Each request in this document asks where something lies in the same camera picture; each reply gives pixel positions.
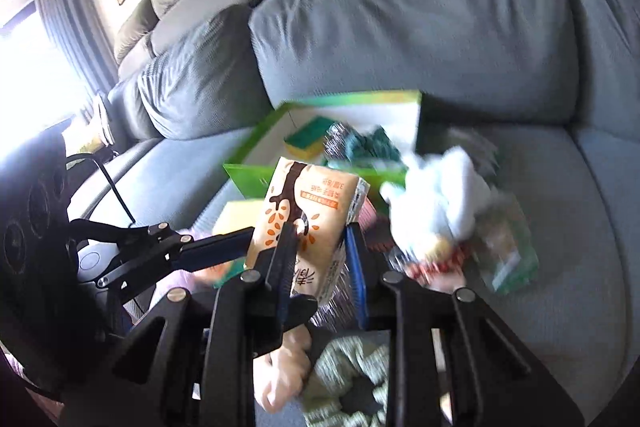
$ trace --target sponge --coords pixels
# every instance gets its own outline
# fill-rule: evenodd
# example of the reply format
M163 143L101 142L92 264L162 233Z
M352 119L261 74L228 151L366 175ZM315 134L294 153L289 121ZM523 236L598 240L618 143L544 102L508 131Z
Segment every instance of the sponge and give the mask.
M284 139L287 151L301 160L312 160L324 151L324 136L334 123L324 116L316 116Z

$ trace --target gray couch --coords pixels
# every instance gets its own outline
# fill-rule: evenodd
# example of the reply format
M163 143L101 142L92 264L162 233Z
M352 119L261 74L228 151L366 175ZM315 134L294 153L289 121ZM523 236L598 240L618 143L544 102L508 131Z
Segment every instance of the gray couch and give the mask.
M143 0L109 95L127 143L108 169L140 224L210 230L239 198L221 162L272 105L419 89L421 132L473 125L500 148L538 281L470 285L588 422L640 355L640 0ZM126 225L98 175L70 217ZM259 425L304 425L291 403Z

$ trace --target stuffed animal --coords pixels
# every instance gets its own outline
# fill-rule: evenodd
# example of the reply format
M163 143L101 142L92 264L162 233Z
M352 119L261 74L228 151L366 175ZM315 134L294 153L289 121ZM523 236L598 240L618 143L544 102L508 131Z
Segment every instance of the stuffed animal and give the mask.
M389 204L396 245L427 267L427 273L461 275L458 244L472 235L476 215L491 202L491 188L462 147L453 147L443 156L405 155L402 161L408 167L405 188L388 182L380 187ZM449 279L454 285L464 283L460 278ZM433 281L430 285L448 289L451 284Z
M284 333L278 349L254 360L255 400L266 412L278 412L300 394L311 370L310 348L311 335L300 325Z

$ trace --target green box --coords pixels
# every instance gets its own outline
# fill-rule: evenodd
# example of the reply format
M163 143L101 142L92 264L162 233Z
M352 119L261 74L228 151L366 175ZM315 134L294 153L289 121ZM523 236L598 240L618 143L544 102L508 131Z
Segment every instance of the green box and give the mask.
M343 121L359 132L370 132L381 125L401 153L413 152L421 97L419 91L397 90L318 96L299 102L284 102L255 127L223 166L245 198L264 198L281 156L305 161L293 157L286 150L285 137L316 116ZM319 156L310 163L321 164L321 161L322 157ZM371 185L369 198L376 205L382 201L378 191L383 182L404 185L404 171L355 169L353 172Z

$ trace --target screw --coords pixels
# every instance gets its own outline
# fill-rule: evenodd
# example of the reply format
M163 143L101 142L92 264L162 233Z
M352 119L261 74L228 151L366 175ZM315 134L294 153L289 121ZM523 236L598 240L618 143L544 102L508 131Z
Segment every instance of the screw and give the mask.
M458 299L460 302L469 303L476 300L476 294L469 288L460 288L458 291L456 291L456 299Z
M240 275L242 282L256 282L260 279L260 272L258 270L244 270Z
M382 276L382 280L387 284L398 284L402 280L402 277L404 277L404 275L402 275L400 272L389 270L388 272L384 273L384 275Z
M171 288L166 294L166 298L168 298L171 302L184 301L184 298L186 296L187 290L185 290L184 288Z

